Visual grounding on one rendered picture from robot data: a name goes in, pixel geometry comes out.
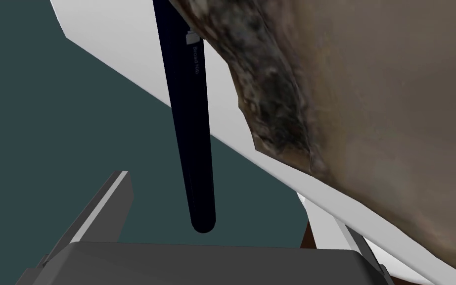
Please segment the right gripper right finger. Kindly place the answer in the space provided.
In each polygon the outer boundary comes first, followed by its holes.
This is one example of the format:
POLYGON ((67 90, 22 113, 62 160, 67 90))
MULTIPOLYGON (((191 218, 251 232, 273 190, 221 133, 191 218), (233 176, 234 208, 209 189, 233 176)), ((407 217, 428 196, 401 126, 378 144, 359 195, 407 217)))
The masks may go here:
POLYGON ((377 260, 367 239, 304 196, 299 193, 297 196, 306 210, 316 248, 355 251, 382 274, 385 285, 395 285, 387 268, 377 260))

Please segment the white table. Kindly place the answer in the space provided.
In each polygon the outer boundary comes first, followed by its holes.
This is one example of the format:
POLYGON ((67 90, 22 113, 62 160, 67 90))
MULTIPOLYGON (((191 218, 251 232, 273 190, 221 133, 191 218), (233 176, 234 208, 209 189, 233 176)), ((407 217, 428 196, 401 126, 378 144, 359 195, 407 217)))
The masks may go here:
MULTIPOLYGON (((170 104, 152 0, 50 0, 66 38, 170 104)), ((227 64, 205 44, 211 134, 433 285, 456 285, 456 269, 366 206, 255 150, 227 64)))

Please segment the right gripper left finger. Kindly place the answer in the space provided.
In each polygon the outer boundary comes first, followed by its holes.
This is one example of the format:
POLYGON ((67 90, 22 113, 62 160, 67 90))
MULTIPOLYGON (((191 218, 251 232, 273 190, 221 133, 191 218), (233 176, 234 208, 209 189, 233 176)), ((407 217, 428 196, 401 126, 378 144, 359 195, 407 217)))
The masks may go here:
POLYGON ((130 173, 113 172, 41 264, 74 242, 117 242, 133 201, 130 173))

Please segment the black marker pen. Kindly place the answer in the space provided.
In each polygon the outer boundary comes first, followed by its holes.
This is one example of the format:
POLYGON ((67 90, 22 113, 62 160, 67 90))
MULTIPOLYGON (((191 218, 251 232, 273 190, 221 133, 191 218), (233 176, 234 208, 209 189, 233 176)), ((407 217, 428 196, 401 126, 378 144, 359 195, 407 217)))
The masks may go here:
POLYGON ((216 223, 203 40, 169 0, 152 0, 193 228, 216 223))

